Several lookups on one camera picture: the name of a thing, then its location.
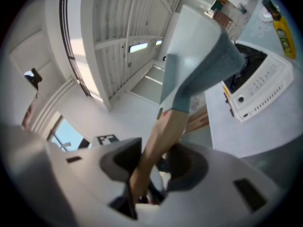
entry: black lid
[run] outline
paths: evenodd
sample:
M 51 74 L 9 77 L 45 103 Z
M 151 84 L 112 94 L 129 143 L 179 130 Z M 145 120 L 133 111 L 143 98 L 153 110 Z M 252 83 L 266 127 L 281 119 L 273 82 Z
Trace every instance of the black lid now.
M 31 71 L 34 76 L 25 75 L 24 77 L 38 90 L 38 83 L 42 81 L 42 77 L 35 68 L 32 68 Z
M 271 14 L 274 20 L 279 21 L 281 19 L 281 14 L 278 12 L 271 0 L 263 0 L 262 4 Z

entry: yellow bottle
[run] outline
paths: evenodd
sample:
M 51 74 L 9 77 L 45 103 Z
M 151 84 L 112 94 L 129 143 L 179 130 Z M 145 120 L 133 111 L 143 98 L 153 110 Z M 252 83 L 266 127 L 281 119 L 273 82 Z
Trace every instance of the yellow bottle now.
M 281 41 L 284 50 L 284 55 L 294 59 L 295 58 L 294 41 L 285 18 L 281 16 L 281 14 L 278 12 L 278 10 L 271 2 L 271 0 L 263 0 L 262 4 L 273 17 L 274 28 Z

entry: countertop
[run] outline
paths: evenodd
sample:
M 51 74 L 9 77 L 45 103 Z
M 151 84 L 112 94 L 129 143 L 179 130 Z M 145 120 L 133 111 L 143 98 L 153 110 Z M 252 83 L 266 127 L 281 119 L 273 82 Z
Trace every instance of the countertop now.
M 293 35 L 297 51 L 296 59 L 289 59 L 294 66 L 293 83 L 271 105 L 243 123 L 232 117 L 220 83 L 205 91 L 213 148 L 237 157 L 269 151 L 303 134 L 303 38 L 281 1 L 272 1 L 280 7 Z M 239 40 L 262 46 L 283 56 L 272 23 L 264 23 L 258 17 L 261 2 L 258 0 Z

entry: window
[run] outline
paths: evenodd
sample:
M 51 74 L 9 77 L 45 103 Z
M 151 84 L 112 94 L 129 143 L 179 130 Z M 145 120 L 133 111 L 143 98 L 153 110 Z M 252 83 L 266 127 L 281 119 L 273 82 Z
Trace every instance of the window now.
M 48 140 L 57 144 L 62 151 L 91 147 L 91 144 L 62 116 L 51 129 Z
M 132 92 L 157 104 L 160 103 L 164 69 L 153 66 L 134 86 Z

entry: bottle cap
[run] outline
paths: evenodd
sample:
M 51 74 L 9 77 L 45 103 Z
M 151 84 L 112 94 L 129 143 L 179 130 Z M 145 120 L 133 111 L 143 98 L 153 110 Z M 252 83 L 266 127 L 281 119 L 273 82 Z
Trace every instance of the bottle cap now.
M 271 14 L 274 20 L 279 21 L 281 19 L 281 14 L 278 12 L 271 0 L 263 0 L 262 4 Z

